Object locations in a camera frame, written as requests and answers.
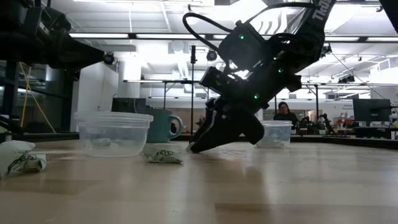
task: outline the mug handle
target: mug handle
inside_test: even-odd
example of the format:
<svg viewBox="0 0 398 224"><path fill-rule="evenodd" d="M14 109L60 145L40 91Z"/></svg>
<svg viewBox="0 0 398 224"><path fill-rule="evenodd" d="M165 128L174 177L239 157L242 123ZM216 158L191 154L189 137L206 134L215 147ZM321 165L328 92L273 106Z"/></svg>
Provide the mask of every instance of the mug handle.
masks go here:
<svg viewBox="0 0 398 224"><path fill-rule="evenodd" d="M182 132L182 120L178 116L173 116L173 115L170 115L169 120L170 120L170 123L172 121L176 120L178 122L178 126L179 126L179 129L178 129L177 133L174 134L174 133L172 133L170 131L169 138L173 139L173 138L178 137L181 134L181 132Z"/></svg>

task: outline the teal mug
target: teal mug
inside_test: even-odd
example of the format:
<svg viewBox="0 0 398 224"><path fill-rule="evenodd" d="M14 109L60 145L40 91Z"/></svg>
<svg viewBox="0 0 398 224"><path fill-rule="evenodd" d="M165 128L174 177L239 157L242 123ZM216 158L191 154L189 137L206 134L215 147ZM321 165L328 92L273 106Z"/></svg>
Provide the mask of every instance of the teal mug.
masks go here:
<svg viewBox="0 0 398 224"><path fill-rule="evenodd" d="M178 137L182 132L182 121L178 116L173 116L172 111L158 109L144 109L137 111L140 114L149 114L154 117L154 121L150 123L148 130L148 143L163 143L170 139ZM179 129L177 133L171 132L172 121L178 122Z"/></svg>

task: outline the plastic container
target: plastic container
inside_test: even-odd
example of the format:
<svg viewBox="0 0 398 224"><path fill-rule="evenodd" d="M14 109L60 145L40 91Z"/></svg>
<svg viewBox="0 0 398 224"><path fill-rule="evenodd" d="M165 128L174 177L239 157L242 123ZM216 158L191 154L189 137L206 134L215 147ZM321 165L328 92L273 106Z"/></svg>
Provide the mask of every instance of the plastic container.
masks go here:
<svg viewBox="0 0 398 224"><path fill-rule="evenodd" d="M139 154L147 141L151 115L118 112L77 112L79 137L89 156Z"/></svg>
<svg viewBox="0 0 398 224"><path fill-rule="evenodd" d="M290 144L291 121L261 121L264 137L257 143L261 148L282 148Z"/></svg>

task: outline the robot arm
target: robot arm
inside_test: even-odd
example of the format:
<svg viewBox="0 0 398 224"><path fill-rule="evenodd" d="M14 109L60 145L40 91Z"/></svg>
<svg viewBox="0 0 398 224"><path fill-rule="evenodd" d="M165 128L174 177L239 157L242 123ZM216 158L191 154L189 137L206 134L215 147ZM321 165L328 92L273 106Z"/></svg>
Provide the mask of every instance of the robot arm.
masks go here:
<svg viewBox="0 0 398 224"><path fill-rule="evenodd" d="M226 68L220 71L209 67L200 84L220 94L206 102L206 118L190 141L192 152L202 152L234 142L244 134L251 144L264 135L264 128L255 113L268 108L268 102L283 88L293 92L301 88L301 76L295 73L320 58L325 41L326 20L336 0L317 0L316 4L288 2L275 4L247 20L238 21L233 30L222 27L209 18L187 13L184 26L197 39L215 50L225 61ZM295 34L275 34L268 40L250 25L264 11L280 7L308 8ZM188 25L187 17L203 19L229 32L219 47L196 34ZM238 69L230 69L233 62ZM248 70L247 79L234 72Z"/></svg>

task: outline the desk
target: desk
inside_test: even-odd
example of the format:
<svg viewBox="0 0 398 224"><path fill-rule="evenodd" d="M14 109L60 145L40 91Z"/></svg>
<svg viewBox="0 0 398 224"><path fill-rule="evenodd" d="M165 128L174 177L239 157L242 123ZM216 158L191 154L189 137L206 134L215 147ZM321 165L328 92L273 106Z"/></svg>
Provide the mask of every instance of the desk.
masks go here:
<svg viewBox="0 0 398 224"><path fill-rule="evenodd" d="M183 165L142 156L85 157L76 141L37 143L47 168L0 182L1 223L398 223L398 153L247 142L189 154Z"/></svg>
<svg viewBox="0 0 398 224"><path fill-rule="evenodd" d="M359 127L355 128L357 138L394 139L398 128L389 127Z"/></svg>

